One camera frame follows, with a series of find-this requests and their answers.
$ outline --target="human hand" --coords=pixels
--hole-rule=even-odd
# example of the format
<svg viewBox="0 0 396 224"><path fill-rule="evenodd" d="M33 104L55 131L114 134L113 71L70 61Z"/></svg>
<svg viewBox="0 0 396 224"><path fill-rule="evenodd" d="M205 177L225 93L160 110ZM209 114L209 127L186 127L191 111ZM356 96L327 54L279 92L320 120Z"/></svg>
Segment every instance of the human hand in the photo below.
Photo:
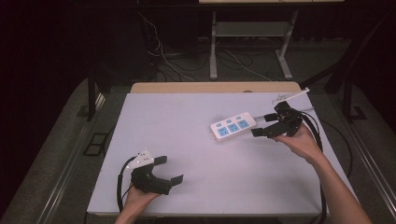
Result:
<svg viewBox="0 0 396 224"><path fill-rule="evenodd" d="M292 152L304 158L310 164L313 164L316 159L324 156L311 131L303 123L301 123L294 136L279 135L272 139L284 143Z"/></svg>
<svg viewBox="0 0 396 224"><path fill-rule="evenodd" d="M128 191L128 196L124 208L116 220L116 224L132 224L137 217L143 213L146 207L155 198L160 196L158 193L145 193L134 186Z"/></svg>

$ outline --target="dark background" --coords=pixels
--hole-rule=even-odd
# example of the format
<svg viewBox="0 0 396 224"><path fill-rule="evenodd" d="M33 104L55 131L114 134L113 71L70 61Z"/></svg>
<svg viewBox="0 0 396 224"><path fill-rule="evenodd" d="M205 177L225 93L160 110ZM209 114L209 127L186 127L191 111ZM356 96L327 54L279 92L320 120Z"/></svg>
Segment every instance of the dark background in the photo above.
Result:
<svg viewBox="0 0 396 224"><path fill-rule="evenodd" d="M293 38L356 39L357 35L364 35L362 31L369 30L378 10L388 8L383 7L387 3L349 0L340 7L302 7ZM289 15L288 9L282 7L272 7L271 12L265 18L257 10L240 16L275 20ZM207 10L145 13L156 22L165 45L189 54L196 51L196 36L210 34L211 13ZM233 20L232 14L226 10L222 17ZM390 13L351 71L355 82L393 130L396 130L392 97L396 84L393 71L396 34L392 32L396 28L395 15ZM0 217L68 97L89 72L94 73L101 91L150 79L155 69L149 65L152 60L146 53L152 38L146 28L130 8L79 7L65 0L0 1Z"/></svg>

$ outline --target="blue outlet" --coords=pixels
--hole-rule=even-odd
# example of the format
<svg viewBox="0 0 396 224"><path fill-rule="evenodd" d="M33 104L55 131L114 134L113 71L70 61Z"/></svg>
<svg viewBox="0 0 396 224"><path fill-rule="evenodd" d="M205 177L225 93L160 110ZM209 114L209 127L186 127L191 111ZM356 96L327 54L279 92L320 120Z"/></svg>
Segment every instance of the blue outlet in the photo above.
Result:
<svg viewBox="0 0 396 224"><path fill-rule="evenodd" d="M241 127L241 129L247 128L248 127L248 123L243 119L238 121L239 127Z"/></svg>
<svg viewBox="0 0 396 224"><path fill-rule="evenodd" d="M230 125L228 125L228 129L230 129L230 131L231 131L232 133L234 133L234 132L236 132L236 131L239 130L239 128L238 128L238 126L237 126L236 124L230 124Z"/></svg>
<svg viewBox="0 0 396 224"><path fill-rule="evenodd" d="M220 134L221 137L222 137L222 136L225 136L225 135L227 135L227 134L229 134L229 132L228 132L228 130L227 130L226 127L223 127L223 128L218 129L218 132L219 132L219 134Z"/></svg>

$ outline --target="human arm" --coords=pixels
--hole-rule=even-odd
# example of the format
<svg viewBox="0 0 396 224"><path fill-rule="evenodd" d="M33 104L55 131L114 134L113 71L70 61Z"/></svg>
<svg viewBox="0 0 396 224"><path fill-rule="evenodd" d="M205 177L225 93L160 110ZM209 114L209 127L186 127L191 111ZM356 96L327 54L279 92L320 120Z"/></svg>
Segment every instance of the human arm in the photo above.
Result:
<svg viewBox="0 0 396 224"><path fill-rule="evenodd" d="M284 143L292 152L310 163L318 174L333 223L372 223L352 192L335 172L320 151L312 133L304 124L293 137L280 135L273 138Z"/></svg>
<svg viewBox="0 0 396 224"><path fill-rule="evenodd" d="M145 193L131 186L124 208L117 217L115 224L132 224L143 213L149 203L160 196L158 193Z"/></svg>

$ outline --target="power strip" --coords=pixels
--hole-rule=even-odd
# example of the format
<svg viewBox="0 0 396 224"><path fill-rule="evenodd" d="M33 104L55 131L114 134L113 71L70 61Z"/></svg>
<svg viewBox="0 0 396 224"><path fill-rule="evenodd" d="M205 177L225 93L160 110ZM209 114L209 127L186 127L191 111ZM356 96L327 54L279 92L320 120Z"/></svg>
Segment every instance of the power strip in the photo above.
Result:
<svg viewBox="0 0 396 224"><path fill-rule="evenodd" d="M256 120L248 112L210 125L210 136L218 142L235 137L256 126Z"/></svg>

